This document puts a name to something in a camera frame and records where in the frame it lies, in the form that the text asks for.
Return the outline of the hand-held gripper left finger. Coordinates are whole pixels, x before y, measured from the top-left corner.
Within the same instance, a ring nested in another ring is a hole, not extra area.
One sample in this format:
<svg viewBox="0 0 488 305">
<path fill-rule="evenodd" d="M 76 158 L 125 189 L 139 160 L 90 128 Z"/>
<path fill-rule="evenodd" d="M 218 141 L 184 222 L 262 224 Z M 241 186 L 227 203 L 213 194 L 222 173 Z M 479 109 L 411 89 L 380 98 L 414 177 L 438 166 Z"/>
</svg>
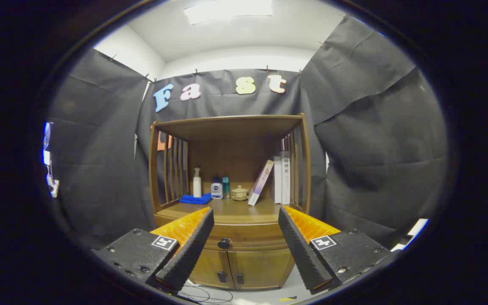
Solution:
<svg viewBox="0 0 488 305">
<path fill-rule="evenodd" d="M 93 254 L 126 277 L 176 293 L 189 279 L 213 227 L 213 210 L 205 207 L 152 231 L 134 228 Z"/>
</svg>

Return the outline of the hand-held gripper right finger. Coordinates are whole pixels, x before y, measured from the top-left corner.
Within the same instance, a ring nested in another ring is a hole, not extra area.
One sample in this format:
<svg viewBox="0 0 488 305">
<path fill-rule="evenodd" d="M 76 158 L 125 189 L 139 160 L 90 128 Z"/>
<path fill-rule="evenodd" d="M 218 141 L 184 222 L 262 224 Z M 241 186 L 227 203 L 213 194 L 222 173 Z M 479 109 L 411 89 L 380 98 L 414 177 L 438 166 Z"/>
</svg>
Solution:
<svg viewBox="0 0 488 305">
<path fill-rule="evenodd" d="M 360 230 L 338 230 L 290 206 L 280 208 L 278 223 L 311 294 L 356 280 L 392 255 Z"/>
</svg>

